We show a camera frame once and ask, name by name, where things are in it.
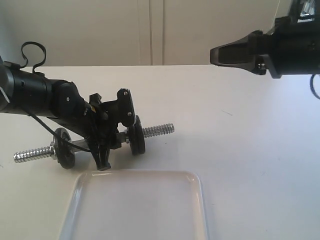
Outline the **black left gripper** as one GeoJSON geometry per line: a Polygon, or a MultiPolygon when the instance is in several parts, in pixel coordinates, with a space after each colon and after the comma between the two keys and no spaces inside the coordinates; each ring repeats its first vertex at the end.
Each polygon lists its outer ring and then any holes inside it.
{"type": "Polygon", "coordinates": [[[47,118],[81,136],[90,150],[99,171],[109,170],[110,149],[122,147],[118,123],[105,111],[97,93],[85,101],[78,93],[54,93],[49,102],[47,118]]]}

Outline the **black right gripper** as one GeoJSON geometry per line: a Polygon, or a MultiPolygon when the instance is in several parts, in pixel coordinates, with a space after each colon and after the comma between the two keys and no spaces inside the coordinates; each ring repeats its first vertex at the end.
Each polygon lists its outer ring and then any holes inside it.
{"type": "Polygon", "coordinates": [[[276,18],[272,33],[265,35],[267,47],[263,58],[257,54],[257,37],[262,35],[263,31],[255,30],[239,40],[212,48],[210,64],[242,69],[255,75],[265,75],[267,68],[274,79],[320,73],[318,14],[276,18]]]}

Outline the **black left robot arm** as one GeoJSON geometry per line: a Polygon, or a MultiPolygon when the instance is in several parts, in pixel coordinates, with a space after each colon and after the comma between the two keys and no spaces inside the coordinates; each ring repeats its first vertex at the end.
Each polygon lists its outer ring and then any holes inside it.
{"type": "Polygon", "coordinates": [[[125,116],[131,103],[126,89],[120,89],[115,100],[102,102],[95,93],[86,101],[72,81],[23,71],[11,62],[0,65],[1,113],[29,116],[53,135],[48,147],[16,153],[16,163],[52,156],[64,169],[71,169],[79,150],[91,153],[99,171],[110,169],[110,151],[121,145],[118,125],[135,122],[125,116]]]}

